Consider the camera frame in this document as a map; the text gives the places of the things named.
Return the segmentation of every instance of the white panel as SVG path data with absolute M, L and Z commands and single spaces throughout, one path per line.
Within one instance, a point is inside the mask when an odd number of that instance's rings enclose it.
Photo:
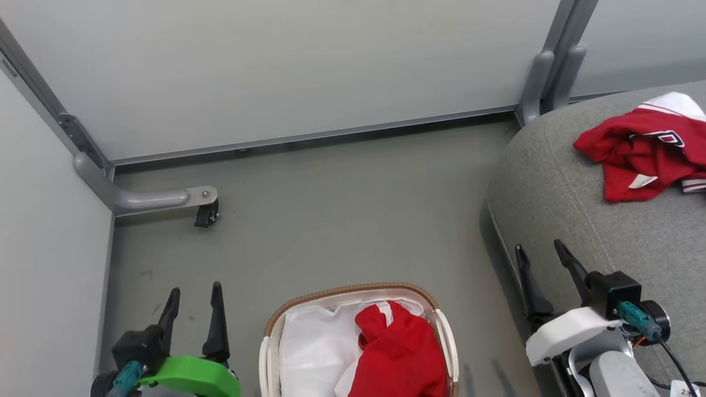
M 112 214 L 0 73 L 0 396 L 87 396 Z
M 516 105 L 558 0 L 4 0 L 109 160 Z
M 572 96 L 706 79 L 706 1 L 600 0 Z

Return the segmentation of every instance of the red cloth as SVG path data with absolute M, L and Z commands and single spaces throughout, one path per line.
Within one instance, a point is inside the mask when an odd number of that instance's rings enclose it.
M 669 93 L 584 132 L 574 147 L 603 163 L 605 198 L 612 203 L 652 199 L 678 180 L 684 191 L 700 191 L 706 189 L 705 120 L 691 98 Z
M 362 330 L 349 397 L 445 397 L 446 363 L 434 331 L 421 317 L 388 302 L 392 323 L 377 305 L 355 318 Z

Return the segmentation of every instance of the white laundry basket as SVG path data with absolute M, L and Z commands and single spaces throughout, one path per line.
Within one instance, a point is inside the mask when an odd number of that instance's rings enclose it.
M 282 305 L 265 327 L 265 338 L 260 345 L 260 390 L 262 397 L 281 397 L 280 338 L 285 317 L 292 309 L 319 306 L 334 310 L 341 304 L 368 300 L 405 299 L 418 303 L 424 309 L 423 317 L 431 324 L 446 359 L 448 395 L 458 395 L 458 354 L 451 327 L 434 298 L 425 290 L 407 283 L 359 284 L 316 292 L 290 300 Z

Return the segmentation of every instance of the gray cushion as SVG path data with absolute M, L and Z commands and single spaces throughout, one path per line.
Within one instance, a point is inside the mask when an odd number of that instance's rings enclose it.
M 640 282 L 643 299 L 667 310 L 669 345 L 695 381 L 706 379 L 706 194 L 673 186 L 651 201 L 607 203 L 601 165 L 572 146 L 583 131 L 671 91 L 706 109 L 705 81 L 619 93 L 538 118 L 508 145 L 488 201 L 505 248 L 523 245 L 557 310 L 578 307 L 579 298 L 554 251 L 556 238 L 589 271 L 621 270 Z M 636 356 L 648 375 L 680 379 L 661 348 L 640 348 Z

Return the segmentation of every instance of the black cable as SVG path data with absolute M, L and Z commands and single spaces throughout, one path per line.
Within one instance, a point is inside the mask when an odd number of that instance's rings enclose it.
M 657 380 L 655 380 L 654 378 L 652 378 L 650 375 L 647 375 L 647 378 L 650 380 L 650 383 L 651 383 L 651 384 L 654 384 L 655 386 L 657 386 L 657 387 L 659 387 L 659 388 L 661 388 L 661 389 L 666 389 L 666 390 L 671 389 L 671 386 L 670 386 L 670 385 L 668 385 L 668 384 L 663 384 L 663 383 L 659 383 Z
M 689 388 L 691 395 L 698 396 L 696 394 L 696 390 L 694 390 L 694 386 L 691 384 L 691 381 L 689 380 L 689 376 L 687 376 L 686 371 L 684 371 L 684 367 L 681 366 L 681 363 L 679 362 L 679 360 L 677 360 L 674 353 L 671 352 L 671 349 L 669 348 L 669 346 L 666 345 L 666 342 L 664 341 L 664 339 L 662 339 L 662 335 L 660 335 L 659 332 L 655 332 L 654 338 L 657 340 L 657 342 L 659 342 L 660 345 L 662 345 L 662 347 L 664 348 L 664 351 L 667 353 L 669 358 L 671 358 L 671 360 L 674 361 L 674 365 L 676 365 L 676 368 L 679 371 L 679 374 L 681 374 L 681 377 L 684 379 L 684 382 L 686 382 L 686 387 Z
M 654 384 L 655 386 L 657 386 L 657 387 L 659 387 L 659 388 L 661 388 L 661 389 L 666 389 L 666 390 L 671 389 L 671 385 L 660 383 L 658 380 L 656 380 L 655 378 L 651 377 L 650 375 L 645 374 L 645 376 L 647 376 L 647 378 L 649 379 L 649 381 L 650 381 L 651 384 Z M 694 381 L 694 382 L 691 382 L 691 383 L 693 383 L 693 384 L 695 384 L 696 386 L 699 386 L 699 387 L 706 387 L 706 382 Z

